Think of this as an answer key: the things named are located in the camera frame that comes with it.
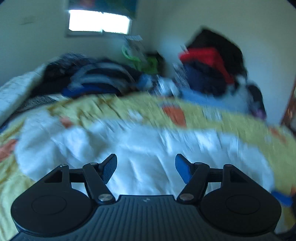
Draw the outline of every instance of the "white wall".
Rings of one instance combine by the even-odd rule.
[[[241,48],[268,122],[280,122],[296,76],[296,9],[288,1],[157,0],[157,8],[153,44],[169,64],[200,26],[223,33]]]
[[[0,5],[0,86],[41,63],[73,51],[90,57],[124,60],[123,38],[65,37],[68,0],[5,0]],[[139,0],[131,34],[140,34],[151,47],[155,0]],[[23,18],[36,22],[21,25]]]

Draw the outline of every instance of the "bright window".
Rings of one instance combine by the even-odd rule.
[[[70,10],[69,29],[73,32],[111,32],[128,34],[131,20],[127,16],[86,11]]]

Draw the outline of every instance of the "red clothing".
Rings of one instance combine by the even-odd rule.
[[[227,84],[234,84],[233,77],[226,71],[223,59],[215,48],[190,48],[188,52],[182,53],[179,59],[182,63],[198,60],[218,70]]]

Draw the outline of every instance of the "white blanket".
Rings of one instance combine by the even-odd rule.
[[[15,150],[20,170],[35,181],[61,163],[82,168],[111,153],[117,155],[118,166],[107,186],[116,198],[120,194],[177,197],[185,186],[175,169],[178,153],[211,168],[233,164],[267,191],[274,185],[273,172],[257,147],[215,130],[158,129],[123,120],[98,120],[89,130],[65,129],[58,118],[42,111],[26,120]],[[85,193],[81,185],[73,187]],[[219,187],[211,183],[207,192]]]

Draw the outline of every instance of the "metal screw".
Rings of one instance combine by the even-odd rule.
[[[194,199],[194,196],[190,193],[183,193],[179,196],[182,201],[191,201]]]
[[[102,201],[102,202],[111,201],[112,198],[113,198],[113,196],[111,194],[107,194],[107,193],[101,194],[99,196],[99,200]]]

